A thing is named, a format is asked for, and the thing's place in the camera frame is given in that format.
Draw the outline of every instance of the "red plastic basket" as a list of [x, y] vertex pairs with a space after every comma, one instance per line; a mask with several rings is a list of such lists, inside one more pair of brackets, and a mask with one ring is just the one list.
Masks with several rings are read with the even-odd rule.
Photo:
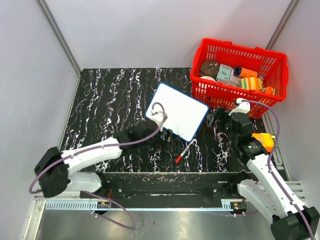
[[[275, 95], [200, 78], [200, 67], [206, 60], [214, 60], [233, 68], [241, 66], [258, 72], [258, 78], [263, 79], [265, 87], [275, 88]], [[284, 53], [260, 47], [249, 48], [234, 45], [231, 41], [205, 38], [194, 56], [190, 79], [192, 81], [192, 96], [211, 108], [221, 106], [232, 110], [235, 108], [236, 98], [254, 100], [273, 106], [277, 102], [282, 102], [287, 96], [287, 56]], [[264, 106], [251, 104], [249, 116], [258, 119], [267, 110]]]

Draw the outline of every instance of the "gray floor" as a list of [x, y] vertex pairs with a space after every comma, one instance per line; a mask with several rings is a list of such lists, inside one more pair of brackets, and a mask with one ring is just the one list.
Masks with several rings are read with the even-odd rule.
[[[225, 217], [210, 212], [131, 212], [137, 230], [125, 230], [84, 211], [47, 210], [37, 240], [273, 240], [270, 227], [260, 213]], [[130, 225], [122, 211], [108, 217]]]

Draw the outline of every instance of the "white wall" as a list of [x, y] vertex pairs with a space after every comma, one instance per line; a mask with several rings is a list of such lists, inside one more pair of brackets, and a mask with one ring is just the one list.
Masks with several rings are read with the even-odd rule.
[[273, 50], [288, 56], [286, 100], [274, 109], [281, 123], [280, 144], [293, 180], [309, 206], [320, 211], [320, 1], [299, 3]]
[[290, 0], [46, 0], [81, 68], [191, 67], [203, 38], [265, 48]]
[[33, 169], [56, 146], [77, 76], [35, 0], [0, 7], [0, 239], [21, 236]]

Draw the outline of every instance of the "marble pattern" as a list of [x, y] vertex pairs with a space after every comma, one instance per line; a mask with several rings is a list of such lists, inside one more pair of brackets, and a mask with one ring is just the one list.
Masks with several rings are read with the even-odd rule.
[[[192, 95], [189, 68], [103, 68], [82, 72], [63, 140], [63, 149], [76, 149], [113, 136], [145, 119], [159, 83]], [[264, 132], [262, 119], [253, 119], [253, 130]], [[102, 172], [239, 172], [247, 170], [236, 157], [231, 142], [204, 121], [197, 144], [176, 164], [187, 143], [178, 140], [168, 152], [158, 147], [134, 149], [118, 159], [104, 161], [84, 171]]]

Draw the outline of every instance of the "marker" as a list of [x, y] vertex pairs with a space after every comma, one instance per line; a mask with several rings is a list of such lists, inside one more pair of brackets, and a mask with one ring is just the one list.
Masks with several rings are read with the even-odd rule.
[[183, 150], [183, 152], [180, 154], [180, 156], [178, 156], [175, 160], [175, 163], [177, 164], [181, 159], [182, 157], [185, 155], [185, 153], [187, 152], [187, 150], [190, 148], [190, 146], [196, 142], [197, 140], [194, 138], [187, 146], [186, 148]]

